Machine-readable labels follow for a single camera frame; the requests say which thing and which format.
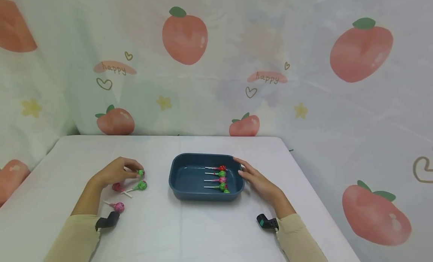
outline green lollipop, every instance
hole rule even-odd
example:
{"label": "green lollipop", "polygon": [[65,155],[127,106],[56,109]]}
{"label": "green lollipop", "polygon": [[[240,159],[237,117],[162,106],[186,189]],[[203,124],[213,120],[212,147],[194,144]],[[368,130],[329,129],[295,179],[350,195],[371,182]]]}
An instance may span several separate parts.
{"label": "green lollipop", "polygon": [[143,169],[138,170],[137,173],[140,175],[141,179],[144,177],[144,170]]}
{"label": "green lollipop", "polygon": [[146,188],[147,188],[147,183],[143,180],[143,181],[140,181],[137,186],[135,186],[134,188],[129,189],[128,191],[125,191],[125,192],[136,191],[136,190],[143,191]]}

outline hand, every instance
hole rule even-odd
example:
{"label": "hand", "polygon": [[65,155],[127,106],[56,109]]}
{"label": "hand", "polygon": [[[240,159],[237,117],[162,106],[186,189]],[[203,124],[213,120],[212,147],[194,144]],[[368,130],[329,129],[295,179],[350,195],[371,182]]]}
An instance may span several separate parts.
{"label": "hand", "polygon": [[233,159],[244,166],[242,167],[242,171],[239,170],[240,176],[251,184],[251,187],[257,191],[260,197],[272,203],[273,200],[282,193],[280,188],[266,179],[265,176],[260,174],[259,171],[254,169],[254,167],[245,160],[238,158]]}
{"label": "hand", "polygon": [[280,220],[290,214],[296,213],[280,188],[266,179],[265,176],[260,174],[259,171],[254,169],[254,167],[246,161],[238,158],[233,159],[244,166],[242,167],[242,171],[239,170],[239,175],[251,184],[251,187],[257,191],[261,198],[271,203]]}
{"label": "hand", "polygon": [[140,175],[137,174],[139,169],[143,169],[143,166],[136,160],[118,157],[95,174],[91,180],[105,188],[108,185],[123,182],[125,179],[140,178]]}

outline white table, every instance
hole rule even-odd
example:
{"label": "white table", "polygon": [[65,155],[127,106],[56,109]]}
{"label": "white table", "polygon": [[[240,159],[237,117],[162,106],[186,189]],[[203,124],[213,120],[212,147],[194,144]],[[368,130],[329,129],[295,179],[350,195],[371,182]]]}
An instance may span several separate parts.
{"label": "white table", "polygon": [[[358,262],[316,192],[277,137],[67,136],[0,209],[2,261],[42,261],[86,182],[118,156],[138,160],[148,189],[133,199],[106,188],[102,200],[123,202],[117,227],[101,235],[92,262],[286,261],[274,233],[257,215],[274,217],[250,186],[231,203],[179,201],[168,185],[180,153],[230,154],[279,185],[331,262]],[[111,208],[101,204],[100,215]]]}

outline left hand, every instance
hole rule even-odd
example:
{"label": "left hand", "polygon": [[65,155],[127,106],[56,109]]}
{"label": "left hand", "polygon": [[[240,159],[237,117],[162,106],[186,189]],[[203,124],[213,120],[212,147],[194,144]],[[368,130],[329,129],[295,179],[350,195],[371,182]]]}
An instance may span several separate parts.
{"label": "left hand", "polygon": [[139,169],[143,169],[143,166],[136,160],[118,157],[95,174],[91,180],[105,188],[108,185],[123,182],[125,179],[139,179],[140,175],[137,174]]}

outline wrist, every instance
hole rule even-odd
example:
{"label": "wrist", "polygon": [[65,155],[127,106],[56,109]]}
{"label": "wrist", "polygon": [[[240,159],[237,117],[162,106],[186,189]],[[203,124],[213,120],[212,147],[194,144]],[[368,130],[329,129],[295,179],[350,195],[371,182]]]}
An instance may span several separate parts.
{"label": "wrist", "polygon": [[102,180],[100,180],[99,178],[97,178],[95,176],[93,176],[86,185],[86,188],[92,188],[92,189],[98,189],[98,190],[99,189],[102,190],[105,187],[106,187],[106,184],[104,184],[102,182]]}

